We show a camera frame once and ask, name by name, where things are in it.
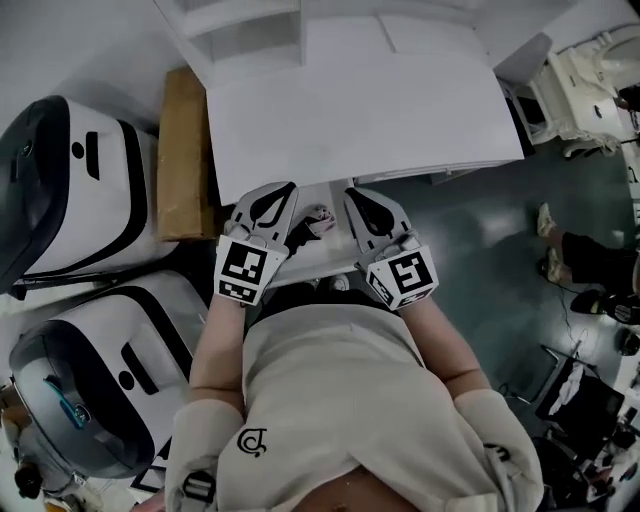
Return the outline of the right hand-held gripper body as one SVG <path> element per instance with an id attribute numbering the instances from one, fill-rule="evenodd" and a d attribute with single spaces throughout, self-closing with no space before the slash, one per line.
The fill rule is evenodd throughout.
<path id="1" fill-rule="evenodd" d="M 431 251 L 399 203 L 372 190 L 350 187 L 344 206 L 360 250 L 356 267 L 388 309 L 420 301 L 438 287 Z"/>

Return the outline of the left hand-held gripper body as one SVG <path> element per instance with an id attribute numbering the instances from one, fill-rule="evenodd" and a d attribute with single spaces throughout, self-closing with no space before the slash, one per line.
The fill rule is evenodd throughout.
<path id="1" fill-rule="evenodd" d="M 255 306 L 289 256 L 285 245 L 299 191 L 275 182 L 244 194 L 216 246 L 214 293 Z"/>

